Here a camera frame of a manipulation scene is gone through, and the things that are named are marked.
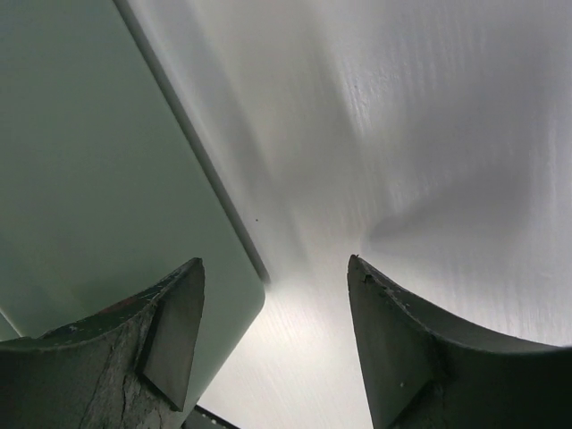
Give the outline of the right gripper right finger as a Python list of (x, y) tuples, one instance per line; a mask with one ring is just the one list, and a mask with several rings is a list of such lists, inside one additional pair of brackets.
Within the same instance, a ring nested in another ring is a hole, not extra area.
[(374, 427), (570, 427), (570, 348), (471, 323), (358, 256), (347, 280)]

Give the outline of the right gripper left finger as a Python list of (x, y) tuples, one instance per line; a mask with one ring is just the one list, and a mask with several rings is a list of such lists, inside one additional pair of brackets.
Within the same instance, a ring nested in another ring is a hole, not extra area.
[(1, 343), (3, 428), (179, 428), (205, 302), (192, 258), (157, 284), (43, 335)]

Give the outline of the green cantilever tool box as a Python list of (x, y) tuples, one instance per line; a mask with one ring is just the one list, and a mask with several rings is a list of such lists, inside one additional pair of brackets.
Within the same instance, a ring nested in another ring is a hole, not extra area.
[(194, 257), (189, 405), (263, 306), (262, 282), (114, 3), (2, 2), (2, 338), (92, 315)]

